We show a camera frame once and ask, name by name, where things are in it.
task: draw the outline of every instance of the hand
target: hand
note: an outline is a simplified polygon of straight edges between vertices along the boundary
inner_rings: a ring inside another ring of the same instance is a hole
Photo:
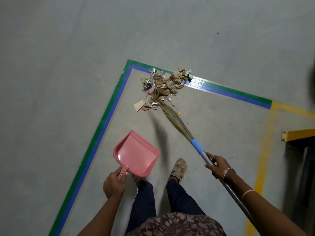
[[[211,153],[207,152],[208,157],[212,160],[212,162],[215,164],[214,166],[211,166],[209,164],[204,164],[205,167],[207,167],[208,169],[210,169],[212,171],[212,175],[217,179],[223,179],[222,178],[222,174],[225,170],[227,170],[228,168],[231,168],[231,166],[229,165],[229,163],[222,157],[222,156],[216,156],[216,155],[212,155]],[[231,172],[234,173],[234,171],[229,170],[224,178],[228,178],[228,176],[231,174]]]
[[[125,192],[126,187],[126,177],[127,174],[123,174],[120,180],[118,179],[119,173],[122,167],[118,167],[117,170],[110,173],[109,176],[106,178],[103,184],[103,191],[106,197],[109,199],[112,196],[122,197]]]

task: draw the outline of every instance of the brown floral patterned top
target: brown floral patterned top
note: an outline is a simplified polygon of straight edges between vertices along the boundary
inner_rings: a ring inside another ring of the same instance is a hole
[[[126,236],[226,236],[222,226],[207,215],[169,213],[150,218]]]

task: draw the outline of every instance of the green stripe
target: green stripe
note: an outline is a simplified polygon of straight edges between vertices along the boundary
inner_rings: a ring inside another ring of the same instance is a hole
[[[57,218],[56,218],[56,220],[55,220],[55,222],[54,222],[54,224],[53,224],[53,226],[52,226],[52,228],[51,228],[51,230],[49,232],[49,236],[54,236],[54,234],[56,233],[56,230],[57,230],[57,228],[59,226],[61,218],[64,215],[65,209],[66,209],[66,207],[67,207],[67,205],[69,203],[69,200],[70,200],[71,196],[73,195],[74,189],[77,186],[77,183],[78,183],[78,181],[79,181],[79,179],[80,179],[80,177],[82,175],[83,169],[85,168],[86,162],[87,162],[88,158],[90,157],[90,154],[91,154],[92,149],[93,149],[93,147],[95,145],[97,137],[98,137],[100,131],[103,128],[104,122],[105,122],[106,118],[108,117],[109,111],[112,108],[113,103],[115,101],[115,98],[116,98],[116,96],[118,94],[118,91],[119,91],[119,89],[120,89],[120,87],[121,87],[121,85],[123,83],[123,80],[125,78],[125,75],[126,75],[126,72],[128,70],[128,67],[130,65],[130,62],[131,62],[131,60],[127,61],[126,65],[124,67],[124,72],[122,73],[122,75],[120,75],[118,83],[117,83],[117,85],[115,87],[115,90],[114,90],[114,92],[112,94],[112,97],[109,100],[109,103],[108,103],[108,105],[106,107],[106,110],[105,110],[105,112],[104,112],[104,114],[103,114],[103,116],[102,116],[102,118],[100,120],[100,123],[99,123],[99,125],[98,125],[98,127],[97,127],[97,129],[96,129],[96,131],[95,131],[95,133],[93,135],[93,138],[92,138],[92,140],[90,142],[90,145],[89,145],[89,147],[88,147],[88,149],[87,149],[87,151],[86,151],[86,153],[84,155],[84,158],[83,158],[83,160],[81,162],[81,165],[80,165],[80,167],[79,167],[79,169],[77,171],[77,174],[74,177],[74,180],[73,180],[73,182],[72,182],[72,184],[70,186],[70,189],[69,189],[69,191],[68,191],[68,193],[67,193],[67,195],[65,197],[65,200],[62,203],[61,209],[59,210],[59,212],[57,214]]]
[[[134,61],[134,60],[131,60],[130,63],[133,64],[133,65],[137,65],[137,66],[141,66],[141,67],[147,68],[147,69],[150,69],[152,67],[154,67],[156,69],[161,69],[161,68],[158,68],[158,67],[155,67],[155,66],[152,66],[152,65],[148,65],[148,64],[144,64],[144,63],[140,63],[140,62],[137,62],[137,61]],[[161,69],[161,70],[163,70],[164,72],[167,72],[169,74],[173,74],[173,71],[170,71],[170,70],[167,70],[167,69]],[[253,95],[253,94],[249,94],[249,93],[245,93],[245,92],[238,91],[238,90],[235,90],[235,89],[231,89],[231,88],[219,85],[219,84],[209,83],[207,81],[199,81],[198,83],[202,84],[202,85],[205,85],[205,86],[208,86],[208,87],[211,87],[211,88],[220,89],[220,90],[227,91],[227,92],[230,92],[230,93],[234,93],[234,94],[237,94],[237,95],[240,95],[240,96],[251,98],[251,99],[257,100],[259,102],[269,103],[269,104],[272,103],[272,100],[270,100],[270,99],[262,98],[262,97],[259,97],[259,96]]]

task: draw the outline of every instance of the metal broom handle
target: metal broom handle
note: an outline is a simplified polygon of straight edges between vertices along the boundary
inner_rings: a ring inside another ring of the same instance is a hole
[[[202,151],[200,153],[201,157],[204,159],[204,161],[211,165],[214,166],[213,162],[209,159],[208,155],[206,154],[205,151]],[[258,231],[258,233],[260,235],[262,235],[261,231],[259,230],[259,228],[257,227],[252,215],[249,213],[249,211],[247,210],[246,206],[243,204],[243,202],[239,199],[239,197],[235,194],[235,192],[231,189],[231,187],[226,184],[223,180],[219,179],[220,182],[222,183],[222,185],[225,187],[225,189],[228,191],[228,193],[232,196],[232,198],[235,200],[235,202],[237,203],[237,205],[241,208],[241,210],[243,211],[243,213],[246,215],[246,217],[250,220],[250,222],[254,225],[254,227],[256,228],[256,230]]]

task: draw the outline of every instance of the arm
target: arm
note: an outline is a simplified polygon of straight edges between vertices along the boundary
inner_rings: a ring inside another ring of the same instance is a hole
[[[205,166],[212,171],[215,178],[222,178],[223,171],[230,168],[230,165],[221,156],[210,153],[207,153],[207,155],[212,157],[212,161],[216,162],[216,166]],[[224,180],[239,198],[242,198],[246,191],[252,189],[232,170],[226,173]],[[256,191],[247,192],[242,201],[265,236],[307,236],[303,230]]]
[[[109,174],[103,184],[103,191],[108,198],[106,203],[78,236],[110,236],[118,206],[124,195],[126,176],[118,179],[121,167]]]

